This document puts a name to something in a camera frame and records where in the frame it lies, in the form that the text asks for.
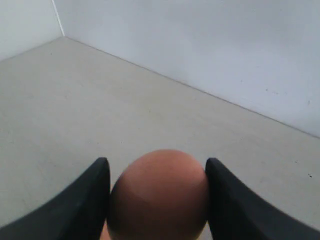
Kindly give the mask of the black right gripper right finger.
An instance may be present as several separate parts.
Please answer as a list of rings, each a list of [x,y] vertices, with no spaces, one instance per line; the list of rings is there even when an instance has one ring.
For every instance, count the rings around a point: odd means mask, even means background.
[[[217,158],[205,164],[208,225],[215,240],[318,240],[319,230],[271,205]]]

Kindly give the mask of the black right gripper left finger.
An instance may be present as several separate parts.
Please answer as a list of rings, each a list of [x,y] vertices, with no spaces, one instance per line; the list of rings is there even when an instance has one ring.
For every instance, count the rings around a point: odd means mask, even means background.
[[[0,229],[2,240],[98,240],[107,217],[110,167],[94,161],[53,199]]]

